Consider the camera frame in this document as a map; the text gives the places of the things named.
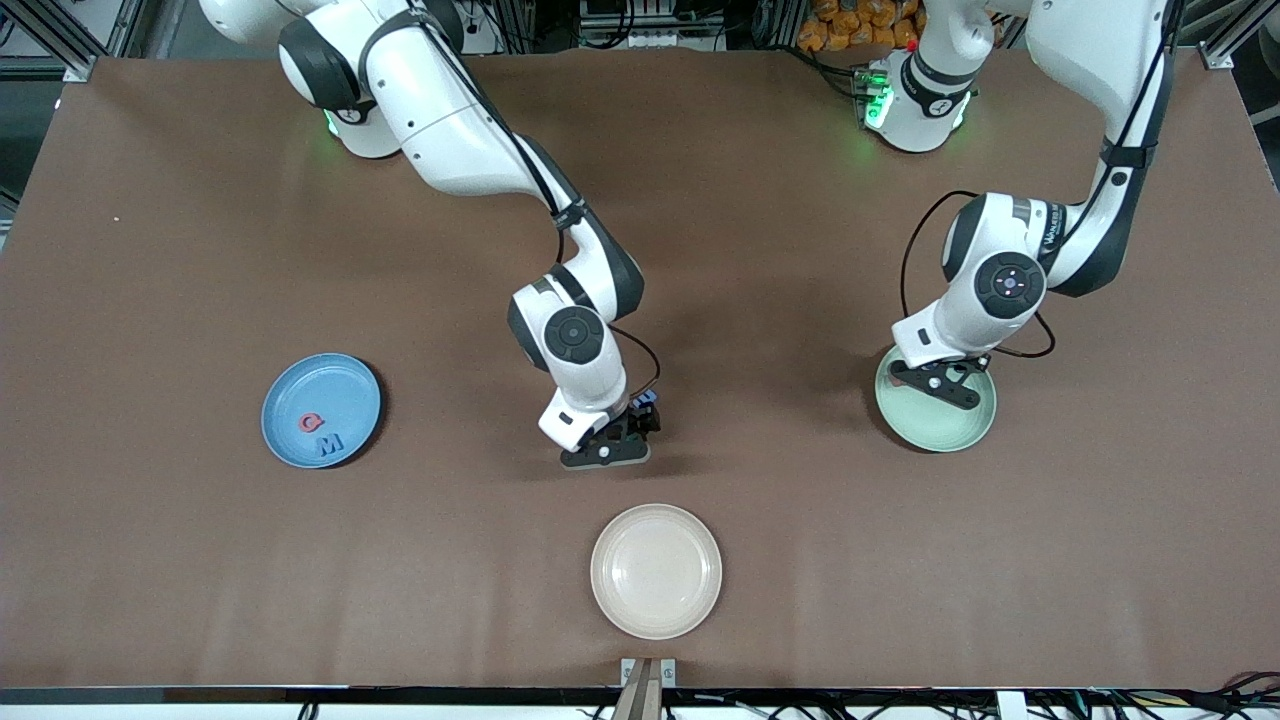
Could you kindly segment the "black table edge rail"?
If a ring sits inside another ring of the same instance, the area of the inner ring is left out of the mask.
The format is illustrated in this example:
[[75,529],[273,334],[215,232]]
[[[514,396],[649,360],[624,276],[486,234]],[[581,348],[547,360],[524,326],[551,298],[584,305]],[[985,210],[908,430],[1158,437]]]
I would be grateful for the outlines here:
[[[1083,720],[1085,711],[1194,710],[1212,715],[1243,716],[1265,710],[1280,711],[1280,678],[1263,691],[1245,691],[1238,682],[1219,691],[1119,691],[1119,689],[1024,689],[1029,708],[1044,712],[1065,710],[1070,720]],[[490,706],[582,706],[614,705],[620,688],[595,687],[429,687],[429,685],[99,685],[0,689],[0,705],[490,705]],[[662,692],[667,707],[787,706],[836,710],[872,706],[906,708],[918,706],[992,715],[995,689],[817,689],[817,688],[668,688]]]

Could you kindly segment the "orange items pile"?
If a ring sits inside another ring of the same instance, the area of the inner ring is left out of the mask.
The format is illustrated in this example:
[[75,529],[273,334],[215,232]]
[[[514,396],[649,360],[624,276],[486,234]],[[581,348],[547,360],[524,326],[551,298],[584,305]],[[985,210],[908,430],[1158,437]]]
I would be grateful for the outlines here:
[[808,0],[795,44],[806,53],[858,45],[913,50],[927,24],[922,0]]

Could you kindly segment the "aluminium frame post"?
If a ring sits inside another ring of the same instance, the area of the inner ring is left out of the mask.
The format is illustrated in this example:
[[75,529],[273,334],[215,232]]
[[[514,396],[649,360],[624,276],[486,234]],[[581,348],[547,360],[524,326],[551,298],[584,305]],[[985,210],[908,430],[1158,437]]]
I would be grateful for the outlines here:
[[148,0],[0,0],[0,81],[86,82],[128,56]]
[[1224,10],[1225,22],[1206,40],[1198,42],[1197,51],[1206,70],[1226,70],[1234,67],[1233,54],[1265,22],[1280,9],[1280,0],[1231,0]]

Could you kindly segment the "brown table cover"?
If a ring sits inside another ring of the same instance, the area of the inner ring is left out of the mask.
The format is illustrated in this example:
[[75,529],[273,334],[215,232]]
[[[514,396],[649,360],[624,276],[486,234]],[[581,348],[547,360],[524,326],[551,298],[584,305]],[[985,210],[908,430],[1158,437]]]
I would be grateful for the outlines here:
[[[540,202],[348,154],[275,61],[104,61],[64,90],[0,252],[0,684],[1215,688],[1280,670],[1280,195],[1229,73],[1179,56],[1117,279],[1047,300],[998,415],[919,454],[876,411],[902,247],[942,193],[1085,197],[1098,113],[989,59],[938,151],[773,53],[470,63],[646,278],[641,465],[566,471],[506,324]],[[346,354],[387,409],[326,470],[262,401]],[[605,524],[700,518],[694,632],[593,596]]]

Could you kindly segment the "green plate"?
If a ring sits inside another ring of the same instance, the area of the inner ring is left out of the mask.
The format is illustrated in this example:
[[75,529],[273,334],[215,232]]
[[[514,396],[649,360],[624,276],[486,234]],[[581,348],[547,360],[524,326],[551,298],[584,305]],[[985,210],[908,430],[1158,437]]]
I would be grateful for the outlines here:
[[905,386],[896,386],[887,374],[890,350],[876,372],[876,404],[888,427],[915,448],[950,454],[970,448],[983,439],[998,407],[963,411]]

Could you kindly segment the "blue plate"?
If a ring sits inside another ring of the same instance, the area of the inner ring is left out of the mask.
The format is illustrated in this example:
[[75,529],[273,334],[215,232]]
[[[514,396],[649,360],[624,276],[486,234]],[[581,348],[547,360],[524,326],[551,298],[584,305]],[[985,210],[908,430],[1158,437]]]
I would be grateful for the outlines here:
[[[387,402],[378,375],[361,359],[315,354],[288,366],[266,392],[260,413],[262,439],[275,459],[305,470],[339,468],[367,450],[381,427]],[[297,419],[317,413],[325,424],[305,434]],[[319,457],[315,438],[337,433],[340,456]]]

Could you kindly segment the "cream plate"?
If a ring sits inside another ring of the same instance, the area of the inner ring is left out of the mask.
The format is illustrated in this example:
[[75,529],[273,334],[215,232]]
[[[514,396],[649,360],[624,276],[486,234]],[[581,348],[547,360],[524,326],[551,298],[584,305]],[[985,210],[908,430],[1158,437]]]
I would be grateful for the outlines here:
[[714,610],[724,562],[710,528],[669,503],[612,518],[591,551],[591,593],[605,619],[641,641],[694,632]]

